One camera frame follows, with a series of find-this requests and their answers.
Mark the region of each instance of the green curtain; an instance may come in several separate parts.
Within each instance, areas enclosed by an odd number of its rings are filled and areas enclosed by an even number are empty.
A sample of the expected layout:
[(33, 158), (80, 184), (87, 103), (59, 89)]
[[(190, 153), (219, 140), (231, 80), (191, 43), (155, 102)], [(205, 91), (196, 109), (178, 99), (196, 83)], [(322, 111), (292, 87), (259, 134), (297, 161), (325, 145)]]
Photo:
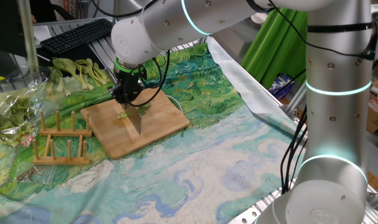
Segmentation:
[[(306, 39), (308, 13), (280, 9)], [(276, 10), (272, 11), (252, 42), (241, 66), (269, 89), (279, 73), (291, 77), (306, 66), (306, 45)], [(298, 82), (303, 82), (305, 74)]]

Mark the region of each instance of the computer keyboard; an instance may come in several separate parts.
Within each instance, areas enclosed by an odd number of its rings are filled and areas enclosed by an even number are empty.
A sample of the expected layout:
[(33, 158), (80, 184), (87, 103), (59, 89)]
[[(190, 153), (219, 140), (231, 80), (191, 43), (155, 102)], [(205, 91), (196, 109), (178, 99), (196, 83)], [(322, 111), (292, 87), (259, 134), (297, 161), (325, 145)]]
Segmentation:
[(61, 54), (74, 47), (109, 34), (112, 28), (112, 22), (106, 19), (99, 19), (55, 37), (43, 40), (40, 44), (55, 54)]

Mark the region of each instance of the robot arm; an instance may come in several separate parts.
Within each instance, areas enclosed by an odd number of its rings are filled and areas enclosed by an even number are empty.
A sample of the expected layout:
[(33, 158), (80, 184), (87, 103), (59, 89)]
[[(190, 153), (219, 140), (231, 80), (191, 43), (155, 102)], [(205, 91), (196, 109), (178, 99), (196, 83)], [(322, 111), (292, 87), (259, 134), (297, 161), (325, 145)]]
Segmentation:
[[(312, 11), (332, 1), (275, 0), (274, 3), (279, 7)], [(120, 20), (113, 28), (111, 39), (118, 59), (132, 67), (271, 6), (267, 0), (160, 0), (140, 15)]]
[[(276, 199), (256, 223), (362, 223), (368, 173), (364, 131), (372, 62), (360, 54), (373, 33), (370, 0), (273, 2), (309, 12), (308, 42), (313, 44), (306, 53), (309, 135), (294, 188)], [(271, 7), (269, 0), (158, 0), (140, 15), (115, 24), (111, 33), (118, 57), (115, 72), (129, 72), (164, 50)], [(117, 86), (127, 77), (118, 76)], [(129, 79), (137, 84), (137, 78)]]

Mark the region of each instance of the wooden cutting board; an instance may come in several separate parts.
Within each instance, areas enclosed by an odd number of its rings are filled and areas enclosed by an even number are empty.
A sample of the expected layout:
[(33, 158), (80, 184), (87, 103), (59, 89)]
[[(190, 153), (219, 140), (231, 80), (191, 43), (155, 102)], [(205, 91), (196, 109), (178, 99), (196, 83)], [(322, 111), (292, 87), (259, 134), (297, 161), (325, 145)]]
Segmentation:
[[(146, 89), (133, 103), (147, 101), (155, 92), (156, 89)], [(89, 117), (91, 129), (112, 159), (119, 159), (190, 125), (189, 119), (162, 91), (142, 116), (140, 135), (128, 118), (117, 118), (121, 112), (124, 109), (115, 100), (81, 110), (84, 119)]]

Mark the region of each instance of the knife blade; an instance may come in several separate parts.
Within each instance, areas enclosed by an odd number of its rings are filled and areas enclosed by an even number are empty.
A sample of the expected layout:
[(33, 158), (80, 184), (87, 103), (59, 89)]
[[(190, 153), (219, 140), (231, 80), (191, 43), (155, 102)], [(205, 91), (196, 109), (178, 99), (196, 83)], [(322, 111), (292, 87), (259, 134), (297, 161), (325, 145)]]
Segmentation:
[(135, 127), (137, 132), (141, 134), (141, 115), (139, 111), (128, 103), (125, 104), (124, 110), (132, 125)]

